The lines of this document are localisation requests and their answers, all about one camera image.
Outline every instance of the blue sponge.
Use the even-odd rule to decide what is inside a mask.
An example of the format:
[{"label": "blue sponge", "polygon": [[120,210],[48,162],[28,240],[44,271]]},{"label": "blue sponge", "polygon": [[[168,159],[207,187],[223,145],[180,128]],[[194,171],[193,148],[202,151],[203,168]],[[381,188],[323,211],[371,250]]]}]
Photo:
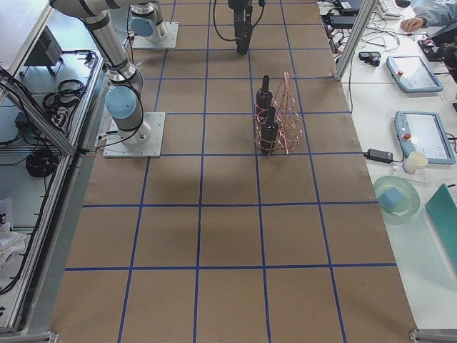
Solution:
[{"label": "blue sponge", "polygon": [[392,210],[395,206],[400,204],[405,197],[400,193],[397,188],[391,187],[385,191],[379,198],[378,202],[387,210]]}]

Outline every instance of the hand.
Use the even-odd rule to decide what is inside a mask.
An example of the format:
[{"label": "hand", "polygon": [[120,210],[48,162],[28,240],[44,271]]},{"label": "hand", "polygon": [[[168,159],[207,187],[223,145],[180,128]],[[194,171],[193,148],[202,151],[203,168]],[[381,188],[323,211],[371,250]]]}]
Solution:
[{"label": "hand", "polygon": [[425,23],[424,18],[412,18],[402,21],[400,28],[405,32],[414,32],[424,26]]}]

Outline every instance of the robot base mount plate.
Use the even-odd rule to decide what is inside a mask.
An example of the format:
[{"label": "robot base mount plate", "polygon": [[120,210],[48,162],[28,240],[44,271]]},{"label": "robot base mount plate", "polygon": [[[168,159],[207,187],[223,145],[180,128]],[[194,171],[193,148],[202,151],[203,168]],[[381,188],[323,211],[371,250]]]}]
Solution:
[{"label": "robot base mount plate", "polygon": [[138,50],[164,50],[175,49],[178,39],[178,23],[167,23],[169,32],[161,41],[148,41],[144,37],[135,36],[134,49]]},{"label": "robot base mount plate", "polygon": [[[144,121],[152,128],[151,137],[144,143],[131,146],[123,143],[107,146],[103,155],[105,157],[160,157],[165,117],[165,112],[144,112]],[[117,130],[117,125],[114,121],[111,123],[110,130]],[[120,140],[117,134],[111,135],[106,140],[106,145]]]}]

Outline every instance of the sleeve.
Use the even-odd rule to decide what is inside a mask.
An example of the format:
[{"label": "sleeve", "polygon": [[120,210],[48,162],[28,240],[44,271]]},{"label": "sleeve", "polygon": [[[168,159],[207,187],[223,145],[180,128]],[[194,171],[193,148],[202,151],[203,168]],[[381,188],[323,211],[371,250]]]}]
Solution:
[{"label": "sleeve", "polygon": [[424,27],[448,26],[457,21],[457,3],[436,5],[431,9],[415,9],[418,18],[426,20]]}]

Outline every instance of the tablet screen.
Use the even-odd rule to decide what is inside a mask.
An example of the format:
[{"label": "tablet screen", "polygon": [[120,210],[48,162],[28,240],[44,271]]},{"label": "tablet screen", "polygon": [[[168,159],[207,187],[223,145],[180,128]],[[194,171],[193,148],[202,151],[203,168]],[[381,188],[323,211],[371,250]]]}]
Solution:
[{"label": "tablet screen", "polygon": [[406,114],[411,133],[411,143],[416,151],[429,159],[447,159],[449,154],[443,143],[443,135],[434,116]]},{"label": "tablet screen", "polygon": [[394,56],[393,58],[398,69],[403,72],[401,75],[402,82],[409,89],[427,89],[436,87],[436,82],[433,80],[426,66],[418,56]]}]

